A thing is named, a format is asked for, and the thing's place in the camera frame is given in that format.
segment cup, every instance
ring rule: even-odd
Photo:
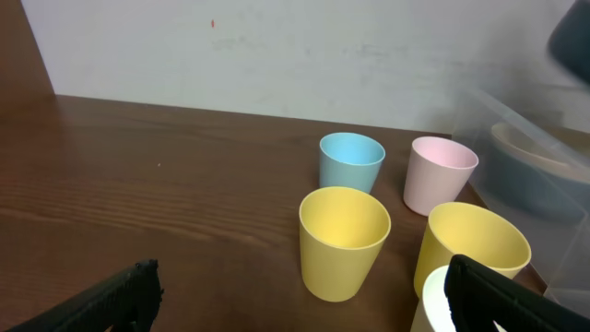
[[[353,297],[391,229],[387,210],[360,190],[326,187],[303,198],[299,214],[305,287],[329,302]]]
[[[404,202],[422,216],[439,204],[452,202],[478,166],[478,155],[450,139],[414,139],[407,166]]]
[[[448,269],[449,266],[439,267],[426,278],[410,332],[455,332],[449,301],[444,294]],[[498,324],[494,325],[498,331],[506,331]]]
[[[320,187],[345,186],[370,193],[385,158],[376,140],[334,133],[320,141]]]
[[[467,203],[435,207],[428,217],[414,275],[421,297],[426,277],[451,257],[463,254],[512,279],[531,260],[531,247],[508,220]]]

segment pink cup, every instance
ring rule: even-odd
[[[404,202],[428,216],[439,204],[452,202],[478,166],[478,155],[450,139],[414,139],[407,166]]]

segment white cup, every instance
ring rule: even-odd
[[[448,269],[449,266],[439,267],[426,278],[410,332],[456,331],[451,318],[449,301],[444,294],[444,279]],[[496,328],[499,332],[506,332],[498,324]]]

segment white wall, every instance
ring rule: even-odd
[[[575,84],[545,52],[572,0],[23,4],[58,94],[449,132],[457,79]]]

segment wood grain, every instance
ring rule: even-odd
[[[335,131],[387,151],[373,195],[393,227],[360,292],[313,297],[298,207]],[[426,218],[401,192],[410,142],[393,129],[74,97],[0,117],[0,329],[157,258],[154,331],[408,331]],[[480,204],[467,188],[459,200]],[[520,281],[542,291],[530,271]]]
[[[22,4],[0,1],[0,113],[52,95]]]

